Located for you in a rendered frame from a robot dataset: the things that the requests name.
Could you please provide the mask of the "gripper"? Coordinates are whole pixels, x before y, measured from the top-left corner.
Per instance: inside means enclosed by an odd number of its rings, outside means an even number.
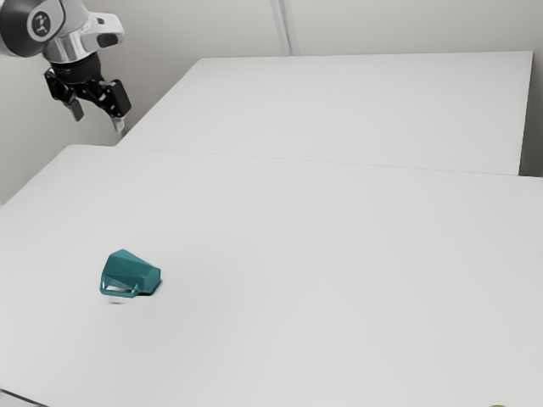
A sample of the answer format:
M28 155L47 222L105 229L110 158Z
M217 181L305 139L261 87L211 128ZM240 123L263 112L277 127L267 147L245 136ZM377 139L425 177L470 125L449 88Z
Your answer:
M103 110L110 117L115 131L122 133L132 103L122 82L106 81L101 68L98 53L91 53L84 59L72 63L51 63L51 68L44 73L44 78L51 97L61 102L71 112L76 122L84 117L78 96ZM80 85L76 86L75 92L65 84Z

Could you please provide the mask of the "teal faceted mug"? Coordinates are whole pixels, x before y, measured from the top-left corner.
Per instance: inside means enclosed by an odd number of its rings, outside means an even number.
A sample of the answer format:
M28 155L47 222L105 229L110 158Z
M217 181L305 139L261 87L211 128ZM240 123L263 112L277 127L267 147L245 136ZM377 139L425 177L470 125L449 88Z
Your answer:
M121 249L109 255L99 292L105 296L135 298L152 295L161 283L161 269Z

